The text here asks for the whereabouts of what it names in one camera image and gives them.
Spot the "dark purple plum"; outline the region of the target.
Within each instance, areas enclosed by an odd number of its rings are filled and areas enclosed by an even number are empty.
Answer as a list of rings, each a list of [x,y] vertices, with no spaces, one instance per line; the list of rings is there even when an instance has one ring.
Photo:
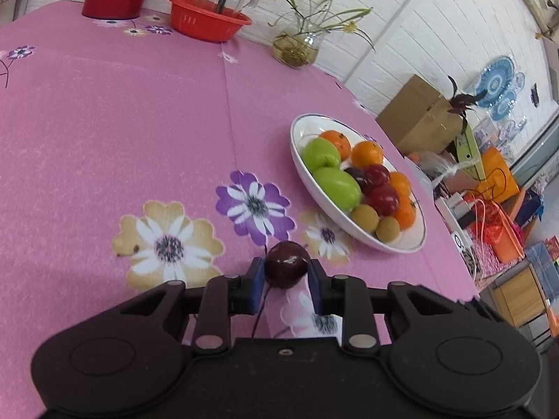
[[[293,288],[308,272],[310,262],[311,257],[303,246],[290,240],[281,241],[265,256],[265,279],[272,288]]]
[[[357,182],[363,194],[368,191],[370,187],[370,181],[366,173],[362,169],[349,167],[345,168],[344,171]]]

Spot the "large orange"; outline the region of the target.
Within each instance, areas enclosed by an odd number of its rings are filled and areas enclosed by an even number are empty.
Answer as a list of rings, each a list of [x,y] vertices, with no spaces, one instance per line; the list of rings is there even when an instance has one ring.
[[[416,220],[416,204],[413,200],[410,200],[409,197],[400,196],[399,207],[392,214],[392,216],[399,223],[401,231],[407,230],[413,226]]]

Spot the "large red apple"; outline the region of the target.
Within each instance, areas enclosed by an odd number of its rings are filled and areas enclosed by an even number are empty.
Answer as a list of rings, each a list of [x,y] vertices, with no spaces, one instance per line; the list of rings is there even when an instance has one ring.
[[[400,206],[397,191],[389,184],[373,188],[366,195],[366,203],[371,206],[379,216],[391,216]]]

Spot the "brown kiwi fruit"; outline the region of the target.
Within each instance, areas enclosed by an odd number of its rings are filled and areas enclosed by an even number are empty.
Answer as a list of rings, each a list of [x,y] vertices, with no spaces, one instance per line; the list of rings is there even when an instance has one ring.
[[[375,230],[375,236],[383,243],[390,243],[397,239],[400,235],[400,224],[393,216],[385,216],[381,220]]]

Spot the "brown kiwi on plate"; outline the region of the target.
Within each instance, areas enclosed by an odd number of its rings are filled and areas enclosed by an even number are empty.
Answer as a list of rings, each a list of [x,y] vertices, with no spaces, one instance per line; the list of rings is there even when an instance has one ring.
[[[367,234],[376,231],[379,224],[377,212],[367,204],[359,204],[350,212],[351,220]]]

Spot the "green apple lower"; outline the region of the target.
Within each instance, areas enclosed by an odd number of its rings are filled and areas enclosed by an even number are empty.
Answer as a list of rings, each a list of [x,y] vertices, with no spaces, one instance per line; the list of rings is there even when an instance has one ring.
[[[326,196],[344,213],[349,213],[362,200],[357,182],[339,168],[320,168],[313,178]]]

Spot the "green apple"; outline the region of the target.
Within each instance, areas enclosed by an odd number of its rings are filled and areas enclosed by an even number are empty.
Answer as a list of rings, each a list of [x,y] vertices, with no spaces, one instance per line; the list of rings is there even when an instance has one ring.
[[[344,213],[349,213],[362,200],[357,182],[339,168],[320,168],[313,178],[326,196]]]
[[[330,141],[316,137],[305,145],[301,160],[310,173],[320,168],[339,168],[341,157],[337,147]]]

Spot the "dark purple plum on plate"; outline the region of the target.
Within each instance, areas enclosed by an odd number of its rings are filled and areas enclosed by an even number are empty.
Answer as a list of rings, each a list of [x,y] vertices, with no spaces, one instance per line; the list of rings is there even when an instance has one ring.
[[[366,173],[362,169],[349,167],[345,168],[344,171],[357,182],[363,194],[368,191],[370,187],[370,181]]]

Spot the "orange at plate right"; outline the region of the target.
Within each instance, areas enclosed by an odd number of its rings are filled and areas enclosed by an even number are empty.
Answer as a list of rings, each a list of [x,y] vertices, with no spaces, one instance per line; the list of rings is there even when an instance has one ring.
[[[408,198],[411,194],[410,180],[400,171],[390,172],[390,186],[400,197]]]

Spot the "red plum on plate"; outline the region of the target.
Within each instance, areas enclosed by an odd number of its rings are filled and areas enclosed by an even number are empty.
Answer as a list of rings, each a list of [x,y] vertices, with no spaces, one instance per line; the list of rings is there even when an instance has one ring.
[[[370,188],[377,188],[390,183],[390,171],[382,164],[372,164],[364,169]]]

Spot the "white power strip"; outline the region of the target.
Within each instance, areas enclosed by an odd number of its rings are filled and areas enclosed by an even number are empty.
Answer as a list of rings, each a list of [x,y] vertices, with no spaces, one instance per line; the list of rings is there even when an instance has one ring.
[[[467,228],[475,222],[475,212],[462,195],[455,193],[447,199],[439,197],[435,199],[435,207],[449,232],[458,235],[464,244],[471,244]]]

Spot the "smooth orange back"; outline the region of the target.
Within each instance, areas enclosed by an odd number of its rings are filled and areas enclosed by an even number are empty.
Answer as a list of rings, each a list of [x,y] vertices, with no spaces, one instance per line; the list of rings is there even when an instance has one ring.
[[[350,162],[353,167],[361,169],[371,167],[374,164],[383,164],[383,148],[374,141],[361,141],[353,147]]]

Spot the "green apple upper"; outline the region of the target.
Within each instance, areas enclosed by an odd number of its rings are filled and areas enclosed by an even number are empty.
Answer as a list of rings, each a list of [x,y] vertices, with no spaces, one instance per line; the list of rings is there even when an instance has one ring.
[[[316,137],[305,145],[301,160],[310,173],[320,168],[339,168],[341,157],[337,147],[330,141]]]

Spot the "mandarin orange with stem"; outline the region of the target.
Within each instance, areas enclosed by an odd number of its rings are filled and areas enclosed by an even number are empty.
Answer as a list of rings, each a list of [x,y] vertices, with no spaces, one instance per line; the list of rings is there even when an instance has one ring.
[[[319,135],[320,138],[323,138],[330,143],[332,143],[338,150],[340,154],[340,159],[342,161],[347,160],[350,157],[351,153],[351,145],[347,136],[344,135],[342,132],[337,132],[333,130],[322,132]]]

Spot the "clear plastic bag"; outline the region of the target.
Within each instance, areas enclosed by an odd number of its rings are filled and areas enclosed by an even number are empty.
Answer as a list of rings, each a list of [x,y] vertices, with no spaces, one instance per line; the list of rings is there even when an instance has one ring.
[[[434,152],[412,152],[407,159],[429,177],[429,185],[435,190],[444,180],[453,178],[461,169],[474,166],[479,157],[472,157],[463,162],[451,162]]]

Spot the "pink floral tablecloth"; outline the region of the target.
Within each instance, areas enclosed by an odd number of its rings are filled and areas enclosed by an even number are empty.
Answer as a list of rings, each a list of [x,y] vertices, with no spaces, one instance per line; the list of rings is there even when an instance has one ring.
[[[85,18],[58,2],[1,30],[1,414],[43,409],[30,361],[51,335],[133,294],[245,271],[281,240],[373,287],[475,287],[425,193],[427,239],[388,255],[348,237],[298,177],[290,126],[342,121],[407,165],[337,79],[243,39],[193,40],[161,14]]]

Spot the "orange plastic basket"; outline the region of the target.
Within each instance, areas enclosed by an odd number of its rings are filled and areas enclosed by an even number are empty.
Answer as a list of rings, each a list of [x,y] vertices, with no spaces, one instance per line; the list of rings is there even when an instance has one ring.
[[[481,240],[493,249],[500,263],[509,264],[525,257],[511,220],[499,207],[488,211],[478,228]]]

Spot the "wooden cabinet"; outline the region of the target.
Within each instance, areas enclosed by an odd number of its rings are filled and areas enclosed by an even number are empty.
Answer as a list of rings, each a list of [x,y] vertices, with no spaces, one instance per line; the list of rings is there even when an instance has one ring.
[[[496,311],[513,327],[531,323],[546,311],[547,298],[531,265],[516,272],[508,270],[486,291]]]

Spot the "green box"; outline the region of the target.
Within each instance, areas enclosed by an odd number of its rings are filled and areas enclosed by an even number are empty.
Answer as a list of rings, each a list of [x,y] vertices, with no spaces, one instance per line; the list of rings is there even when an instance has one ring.
[[[486,179],[485,169],[481,160],[481,154],[477,141],[475,141],[474,132],[468,126],[463,134],[455,139],[457,152],[457,160],[463,164],[462,170],[465,171],[476,181],[484,181]]]

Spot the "orange bag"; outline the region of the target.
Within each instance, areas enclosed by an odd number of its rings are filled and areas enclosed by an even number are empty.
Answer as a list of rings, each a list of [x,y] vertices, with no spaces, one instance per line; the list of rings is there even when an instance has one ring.
[[[488,148],[481,155],[481,161],[485,180],[479,182],[475,190],[485,200],[503,203],[519,192],[519,186],[498,149]]]

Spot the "brown cardboard box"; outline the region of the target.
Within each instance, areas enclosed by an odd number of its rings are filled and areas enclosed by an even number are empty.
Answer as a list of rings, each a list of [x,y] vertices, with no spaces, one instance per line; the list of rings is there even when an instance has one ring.
[[[376,122],[401,154],[439,154],[462,133],[463,119],[451,109],[437,89],[413,75]]]

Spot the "dark purple leaf plant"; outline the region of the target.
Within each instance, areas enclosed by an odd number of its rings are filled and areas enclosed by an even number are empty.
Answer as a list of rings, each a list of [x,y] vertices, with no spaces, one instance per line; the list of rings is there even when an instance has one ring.
[[[483,89],[476,95],[459,94],[456,81],[451,76],[448,76],[448,79],[450,80],[453,88],[453,95],[450,100],[448,100],[450,105],[450,109],[448,110],[448,112],[452,113],[453,115],[458,115],[462,118],[462,130],[460,131],[460,134],[465,135],[468,127],[467,112],[470,111],[473,106],[477,105],[479,100],[485,98],[485,96],[487,95],[487,90]]]

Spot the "glass vase with plant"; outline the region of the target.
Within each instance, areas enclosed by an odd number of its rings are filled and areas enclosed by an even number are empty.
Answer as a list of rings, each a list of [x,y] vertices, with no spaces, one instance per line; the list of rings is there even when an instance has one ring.
[[[277,61],[302,69],[317,60],[327,36],[342,33],[364,41],[374,50],[374,41],[361,28],[362,21],[373,13],[372,7],[337,9],[337,0],[271,0],[287,5],[287,11],[270,23],[281,30],[272,41],[272,53]]]

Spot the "blue decorative fan plates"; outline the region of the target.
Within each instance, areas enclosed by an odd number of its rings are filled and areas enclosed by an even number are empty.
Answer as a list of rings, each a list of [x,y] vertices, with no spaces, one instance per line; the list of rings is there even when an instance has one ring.
[[[468,91],[485,95],[478,101],[477,108],[486,113],[488,120],[499,129],[499,139],[509,142],[522,132],[527,118],[514,117],[520,92],[524,90],[526,76],[516,70],[511,56],[500,56],[492,60],[468,87]]]

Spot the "red plastic basin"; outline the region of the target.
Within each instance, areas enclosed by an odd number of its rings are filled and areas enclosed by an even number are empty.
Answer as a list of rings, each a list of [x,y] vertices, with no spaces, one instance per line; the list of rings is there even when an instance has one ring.
[[[226,9],[215,12],[216,5],[205,0],[169,0],[172,28],[190,38],[211,43],[230,41],[252,20],[242,13]]]

